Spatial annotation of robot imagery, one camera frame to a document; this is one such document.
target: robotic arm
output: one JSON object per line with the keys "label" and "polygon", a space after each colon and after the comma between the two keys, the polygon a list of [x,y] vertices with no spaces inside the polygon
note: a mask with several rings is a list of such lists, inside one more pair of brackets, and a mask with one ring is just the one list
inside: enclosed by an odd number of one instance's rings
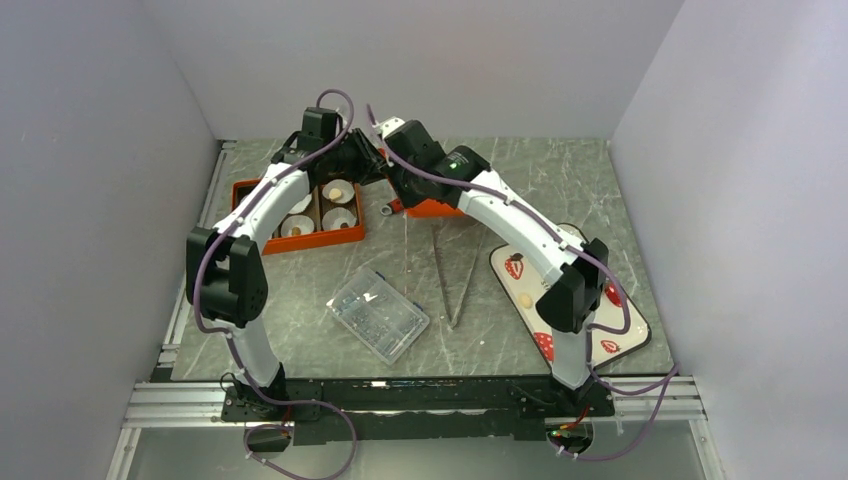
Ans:
{"label": "robotic arm", "polygon": [[[599,305],[606,276],[569,250],[581,250],[606,263],[607,247],[597,239],[584,244],[560,230],[515,194],[480,155],[466,146],[445,153],[418,121],[391,118],[377,124],[390,152],[388,160],[359,129],[345,128],[341,139],[337,138],[341,125],[343,119],[335,111],[307,108],[301,130],[274,155],[253,192],[211,229],[196,227],[188,237],[189,302],[194,304],[199,298],[200,313],[211,320],[215,331],[232,335],[228,338],[243,363],[237,380],[247,384],[245,371],[250,372],[262,393],[288,399],[285,371],[271,350],[261,318],[268,284],[260,255],[274,228],[315,186],[337,178],[363,185],[387,178],[404,207],[426,199],[446,203],[521,250],[550,285],[536,309],[554,332],[557,355],[553,376],[570,390],[587,384],[587,327]],[[333,142],[337,143],[328,149]],[[326,151],[300,165],[301,160],[321,149]],[[411,172],[398,161],[426,176]],[[287,169],[291,173],[282,176]],[[562,239],[559,244],[552,240],[551,232]],[[212,260],[205,269],[201,268],[204,257]],[[196,282],[198,275],[202,279]],[[195,295],[195,284],[200,285],[199,296]]]}

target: white wall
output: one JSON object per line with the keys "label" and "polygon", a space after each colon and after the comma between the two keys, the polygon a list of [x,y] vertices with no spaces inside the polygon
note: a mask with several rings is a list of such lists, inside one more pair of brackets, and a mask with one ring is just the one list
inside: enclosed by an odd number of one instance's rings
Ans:
{"label": "white wall", "polygon": [[3,2],[0,477],[105,476],[215,147],[140,2]]}
{"label": "white wall", "polygon": [[689,0],[613,137],[730,478],[844,478],[848,5]]}
{"label": "white wall", "polygon": [[437,135],[609,137],[682,0],[144,3],[218,138],[287,135],[328,87]]}

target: clear plastic box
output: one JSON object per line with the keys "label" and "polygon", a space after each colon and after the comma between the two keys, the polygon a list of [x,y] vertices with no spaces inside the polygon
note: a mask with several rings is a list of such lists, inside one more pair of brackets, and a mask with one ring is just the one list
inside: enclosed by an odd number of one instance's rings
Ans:
{"label": "clear plastic box", "polygon": [[360,268],[327,307],[389,365],[430,324],[430,317],[369,268]]}

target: marble table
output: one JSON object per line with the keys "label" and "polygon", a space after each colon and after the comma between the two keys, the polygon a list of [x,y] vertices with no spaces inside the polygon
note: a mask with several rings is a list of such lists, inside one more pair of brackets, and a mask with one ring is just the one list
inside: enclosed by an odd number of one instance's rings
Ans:
{"label": "marble table", "polygon": [[[281,140],[239,141],[218,218],[230,205],[233,182],[256,178]],[[488,158],[524,199],[555,223],[581,228],[610,249],[619,275],[652,329],[651,342],[604,369],[607,374],[666,373],[672,358],[657,314],[618,183],[600,139],[446,138],[445,150],[468,145]],[[384,217],[380,206],[394,198],[387,182],[363,189],[366,238],[361,242],[263,257],[269,283],[264,318],[271,346],[289,377],[385,377],[519,375],[549,372],[524,323],[489,267],[489,253],[504,241],[470,218]],[[439,226],[448,299],[456,305],[473,255],[485,233],[459,326],[444,315],[432,251],[431,225]],[[431,323],[388,366],[338,323],[325,304],[356,271],[382,273],[406,298],[419,303]],[[190,323],[183,335],[174,380],[218,379],[232,367],[220,335],[203,335]]]}

